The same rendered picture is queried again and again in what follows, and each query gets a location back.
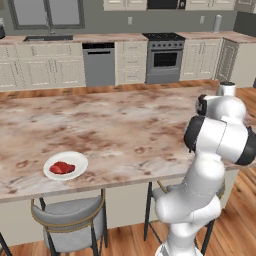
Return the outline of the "grey oven with hob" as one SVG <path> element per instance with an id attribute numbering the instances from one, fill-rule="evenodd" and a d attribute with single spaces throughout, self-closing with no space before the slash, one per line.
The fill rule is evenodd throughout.
<path id="1" fill-rule="evenodd" d="M 179 81 L 185 38 L 176 33 L 143 33 L 148 39 L 147 84 Z"/>

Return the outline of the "cream double door cupboard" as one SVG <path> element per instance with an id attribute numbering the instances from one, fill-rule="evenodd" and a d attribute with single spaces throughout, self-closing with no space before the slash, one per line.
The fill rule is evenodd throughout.
<path id="1" fill-rule="evenodd" d="M 220 39 L 188 39 L 185 41 L 181 80 L 213 79 L 222 41 Z"/>

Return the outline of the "cream wall cupboard run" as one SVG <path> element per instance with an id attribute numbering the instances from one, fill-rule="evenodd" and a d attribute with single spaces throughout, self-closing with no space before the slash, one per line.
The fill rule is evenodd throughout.
<path id="1" fill-rule="evenodd" d="M 145 11 L 147 0 L 103 0 L 105 11 Z"/>
<path id="2" fill-rule="evenodd" d="M 186 11 L 233 10 L 235 0 L 186 0 Z"/>

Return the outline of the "grey padded stool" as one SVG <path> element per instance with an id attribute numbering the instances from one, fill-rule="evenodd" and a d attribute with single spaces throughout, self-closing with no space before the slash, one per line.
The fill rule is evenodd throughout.
<path id="1" fill-rule="evenodd" d="M 168 225 L 169 231 L 154 256 L 206 256 L 214 221 L 222 210 L 218 194 L 207 199 L 207 194 L 189 190 L 187 181 L 180 185 L 158 184 L 157 189 L 152 189 L 152 183 L 148 185 L 144 238 L 151 228 L 160 241 L 149 221 L 151 199 L 155 200 L 157 218 Z"/>
<path id="2" fill-rule="evenodd" d="M 51 256 L 91 248 L 93 256 L 101 256 L 102 243 L 108 247 L 106 192 L 97 197 L 75 199 L 41 207 L 31 200 L 33 219 L 43 226 L 44 242 Z"/>

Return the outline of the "grey framed window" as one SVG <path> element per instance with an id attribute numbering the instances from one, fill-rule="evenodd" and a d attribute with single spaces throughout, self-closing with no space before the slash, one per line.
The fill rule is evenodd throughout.
<path id="1" fill-rule="evenodd" d="M 14 27 L 69 29 L 84 27 L 82 0 L 7 0 Z"/>

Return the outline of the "white round plate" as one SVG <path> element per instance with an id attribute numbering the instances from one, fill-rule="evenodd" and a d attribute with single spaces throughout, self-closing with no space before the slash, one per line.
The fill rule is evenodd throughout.
<path id="1" fill-rule="evenodd" d="M 88 167 L 85 155 L 75 151 L 66 151 L 50 157 L 43 167 L 44 174 L 57 181 L 67 181 L 82 175 Z"/>

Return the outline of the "dark stool leg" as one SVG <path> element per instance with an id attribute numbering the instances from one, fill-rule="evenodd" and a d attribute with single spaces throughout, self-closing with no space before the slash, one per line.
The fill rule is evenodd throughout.
<path id="1" fill-rule="evenodd" d="M 2 248 L 0 249 L 0 255 L 1 255 L 1 252 L 4 251 L 6 253 L 7 256 L 13 256 L 9 247 L 7 246 L 1 232 L 0 232 L 0 245 L 2 246 Z"/>

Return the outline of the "red raw steak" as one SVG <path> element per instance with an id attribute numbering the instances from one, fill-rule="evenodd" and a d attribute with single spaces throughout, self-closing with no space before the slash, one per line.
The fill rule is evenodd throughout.
<path id="1" fill-rule="evenodd" d="M 71 173 L 75 170 L 75 166 L 66 162 L 56 162 L 50 167 L 50 171 L 54 174 L 64 175 Z"/>

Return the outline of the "cream corner cupboard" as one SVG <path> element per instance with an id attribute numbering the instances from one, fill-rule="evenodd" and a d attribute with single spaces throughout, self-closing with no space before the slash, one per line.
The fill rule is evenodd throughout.
<path id="1" fill-rule="evenodd" d="M 237 88 L 252 87 L 256 80 L 256 43 L 224 39 L 215 79 L 233 82 Z"/>

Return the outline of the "cream drawer cupboard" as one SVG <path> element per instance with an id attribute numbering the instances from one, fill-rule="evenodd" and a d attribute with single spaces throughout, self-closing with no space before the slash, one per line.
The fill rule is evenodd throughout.
<path id="1" fill-rule="evenodd" d="M 146 79 L 147 41 L 115 43 L 115 83 L 140 84 Z"/>

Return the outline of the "sink with tap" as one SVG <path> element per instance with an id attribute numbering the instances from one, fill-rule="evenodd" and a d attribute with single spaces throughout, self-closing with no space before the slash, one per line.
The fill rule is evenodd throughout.
<path id="1" fill-rule="evenodd" d="M 54 31 L 50 31 L 49 35 L 28 35 L 23 42 L 42 42 L 42 41 L 71 41 L 73 35 L 56 35 Z"/>

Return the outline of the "grey dishwasher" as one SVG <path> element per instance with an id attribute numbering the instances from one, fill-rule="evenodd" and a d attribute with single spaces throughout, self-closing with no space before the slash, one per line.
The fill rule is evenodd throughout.
<path id="1" fill-rule="evenodd" d="M 115 84 L 115 43 L 83 43 L 87 87 Z"/>

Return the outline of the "black microwave oven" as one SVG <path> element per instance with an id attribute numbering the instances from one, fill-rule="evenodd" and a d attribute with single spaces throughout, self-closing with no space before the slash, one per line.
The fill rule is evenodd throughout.
<path id="1" fill-rule="evenodd" d="M 186 0 L 148 0 L 148 9 L 184 9 L 186 7 Z"/>

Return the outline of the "white paper towel roll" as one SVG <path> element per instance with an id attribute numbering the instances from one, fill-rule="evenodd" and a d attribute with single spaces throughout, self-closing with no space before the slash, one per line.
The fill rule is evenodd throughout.
<path id="1" fill-rule="evenodd" d="M 214 25 L 213 25 L 213 33 L 219 33 L 220 31 L 220 26 L 222 22 L 222 15 L 216 15 L 215 20 L 214 20 Z"/>

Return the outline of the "cream base cupboard run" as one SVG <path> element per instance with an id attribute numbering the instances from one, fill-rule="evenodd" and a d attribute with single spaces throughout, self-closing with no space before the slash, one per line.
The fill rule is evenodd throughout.
<path id="1" fill-rule="evenodd" d="M 0 92 L 85 85 L 80 43 L 0 45 Z"/>

